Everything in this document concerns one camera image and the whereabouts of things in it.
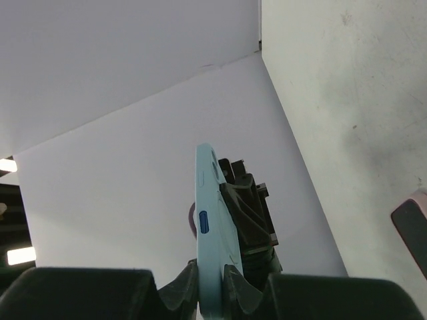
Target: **black foam padding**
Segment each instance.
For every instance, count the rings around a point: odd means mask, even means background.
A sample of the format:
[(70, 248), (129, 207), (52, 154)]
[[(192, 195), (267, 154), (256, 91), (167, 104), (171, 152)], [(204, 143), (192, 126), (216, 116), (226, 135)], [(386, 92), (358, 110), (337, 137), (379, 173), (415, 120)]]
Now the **black foam padding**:
[(159, 291), (148, 270), (34, 268), (0, 298), (2, 320), (192, 319), (197, 264)]
[(405, 201), (392, 213), (400, 236), (427, 279), (427, 219), (413, 200)]
[(375, 279), (271, 274), (263, 293), (226, 265), (226, 320), (423, 320), (397, 284)]

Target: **white wall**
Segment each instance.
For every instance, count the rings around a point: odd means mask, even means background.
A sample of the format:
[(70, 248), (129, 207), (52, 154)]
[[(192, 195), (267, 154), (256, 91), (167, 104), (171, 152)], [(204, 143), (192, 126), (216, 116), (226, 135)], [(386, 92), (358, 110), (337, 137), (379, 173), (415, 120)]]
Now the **white wall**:
[(263, 58), (349, 275), (427, 282), (390, 218), (427, 182), (427, 1), (263, 0)]
[(265, 182), (285, 272), (346, 274), (260, 54), (191, 78), (15, 156), (37, 265), (145, 267), (195, 257), (195, 146)]
[(8, 1), (0, 157), (256, 50), (258, 0)]

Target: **ceiling light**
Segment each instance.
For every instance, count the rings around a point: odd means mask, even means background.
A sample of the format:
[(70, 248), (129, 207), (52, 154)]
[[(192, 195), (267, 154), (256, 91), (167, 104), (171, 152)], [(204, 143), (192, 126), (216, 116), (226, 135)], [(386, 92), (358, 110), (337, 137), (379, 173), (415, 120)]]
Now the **ceiling light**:
[(16, 172), (18, 168), (14, 160), (0, 159), (0, 170), (8, 172)]
[(17, 265), (19, 263), (29, 262), (35, 260), (34, 247), (9, 250), (7, 252), (7, 263), (9, 265)]

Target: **white backdrop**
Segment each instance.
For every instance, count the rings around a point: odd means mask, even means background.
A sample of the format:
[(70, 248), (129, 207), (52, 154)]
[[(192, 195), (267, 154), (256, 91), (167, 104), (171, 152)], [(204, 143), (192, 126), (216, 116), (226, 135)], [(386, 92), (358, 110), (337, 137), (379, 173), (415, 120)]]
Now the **white backdrop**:
[(2, 3), (0, 157), (252, 54), (258, 26), (258, 0)]
[(171, 281), (195, 257), (187, 212), (203, 142), (267, 184), (285, 272), (346, 274), (260, 54), (16, 155), (37, 265)]

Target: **light blue phone case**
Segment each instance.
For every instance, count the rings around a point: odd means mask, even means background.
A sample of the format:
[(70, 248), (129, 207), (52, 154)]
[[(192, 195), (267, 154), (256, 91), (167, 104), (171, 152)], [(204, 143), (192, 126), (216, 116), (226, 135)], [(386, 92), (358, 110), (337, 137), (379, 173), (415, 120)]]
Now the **light blue phone case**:
[(238, 232), (220, 193), (226, 178), (209, 143), (197, 146), (195, 163), (199, 306), (205, 319), (221, 319), (224, 265), (243, 274)]

